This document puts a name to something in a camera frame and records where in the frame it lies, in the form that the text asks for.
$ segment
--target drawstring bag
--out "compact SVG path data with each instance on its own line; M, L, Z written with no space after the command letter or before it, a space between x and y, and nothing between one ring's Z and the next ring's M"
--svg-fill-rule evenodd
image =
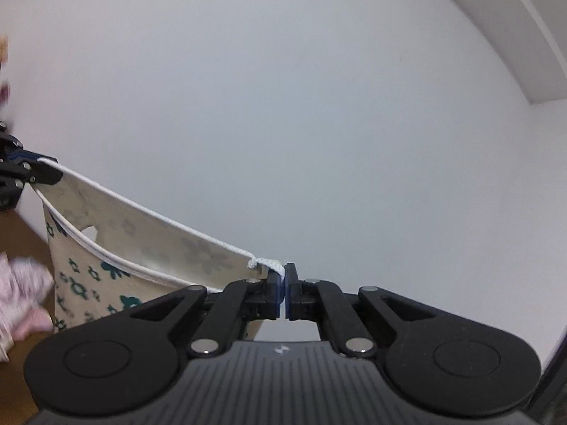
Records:
M167 219L52 160L39 161L63 173L53 186L33 186L55 267L57 331L191 284L219 291L232 281L265 278L268 268L284 272L277 261Z

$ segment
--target white bag trim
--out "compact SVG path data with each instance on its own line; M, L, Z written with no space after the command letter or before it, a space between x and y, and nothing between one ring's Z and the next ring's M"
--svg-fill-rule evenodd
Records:
M204 239L205 241L209 241L209 242L216 244L217 246L220 246L220 247L222 247L222 248L224 248L228 251L231 251L233 253L248 257L250 259L248 261L248 268L250 268L250 269L254 269L258 265L265 265L266 267L269 267L269 268L273 269L274 271L278 272L282 277L285 275L284 266L279 261L264 259L264 258L257 258L251 252L245 251L244 249L237 248L236 246L233 246L233 245L230 245L230 244L225 243L223 241L220 241L219 239L212 238L209 235L198 232L197 230L194 230L192 228L186 227L185 225L180 224L179 222L176 222L175 220L168 219L167 217L164 217L161 214L158 214L154 211L151 211L151 210L145 208L144 206L141 206L141 205L135 203L134 201L129 200L128 198L124 198L121 195L118 195L117 193L114 193L113 191L108 190L107 188L103 187L102 185L100 185L100 184L98 184L98 183L96 183L96 182L94 182L90 179L87 179L85 176L81 176L80 174L76 173L75 171L72 171L71 169L66 168L65 166L62 166L61 164L56 163L53 160L49 160L47 158L39 158L38 162L44 163L48 166L51 166L51 167L61 171L63 174L69 174L70 176L73 176L76 179L81 180L82 182L86 183L87 185L90 185L91 187L95 188L96 190L101 191L101 192L107 194L108 196L110 196L114 199L117 199L118 201L125 203L125 204L129 205L130 207L132 207L132 208L134 208L138 211L142 211L143 213L145 213L145 214L147 214L151 217L157 218L157 219L171 225L172 227L183 230L187 233L190 233L194 236L197 236L201 239ZM172 286L172 287L185 287L185 286L194 284L194 283L182 280L180 278L171 277L170 275L167 275L165 273L161 273L159 271L152 270L151 268L146 268L146 267L141 266L137 263L128 261L128 260L123 259L123 258L119 257L118 255L115 255L112 252L109 252L108 250L102 248L100 245L98 245L97 243L95 243L94 241L92 241L91 239L86 237L71 222L69 222L66 218L64 218L59 213L59 211L57 209L55 209L53 204L51 204L49 202L49 200L47 200L47 198L44 196L44 194L41 192L41 190L39 188L34 187L33 190L35 190L35 193L41 199L43 204L46 205L47 209L53 214L54 217L57 218L56 220L66 228L69 235L76 242L78 242L81 246L83 246L85 249L87 249L90 253L99 257L101 260L106 261L110 265L117 267L117 268L120 268L120 269L126 268L128 272L132 271L133 275L135 275L139 278L143 278L143 279L152 281L152 282L157 283L157 284L162 284L162 285ZM209 289L211 291L220 291L220 289L216 289L216 288L209 288Z

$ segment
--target ceiling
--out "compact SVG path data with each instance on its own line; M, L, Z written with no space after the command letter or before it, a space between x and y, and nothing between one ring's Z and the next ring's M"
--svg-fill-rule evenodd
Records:
M526 98L567 98L567 0L453 0L483 32Z

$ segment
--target gray ribbed panel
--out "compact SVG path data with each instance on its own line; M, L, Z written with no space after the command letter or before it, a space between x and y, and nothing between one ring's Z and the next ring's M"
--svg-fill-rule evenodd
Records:
M455 420L396 396L368 361L337 355L328 342L235 342L218 358L189 363L179 382L152 404L107 419L50 412L30 425L531 425L514 413Z

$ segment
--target white logo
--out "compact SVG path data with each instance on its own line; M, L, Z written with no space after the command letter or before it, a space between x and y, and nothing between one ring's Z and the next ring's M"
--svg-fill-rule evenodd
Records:
M285 353L287 353L290 350L291 350L291 348L288 347L287 345L280 345L279 347L274 348L274 351L278 355L285 355Z

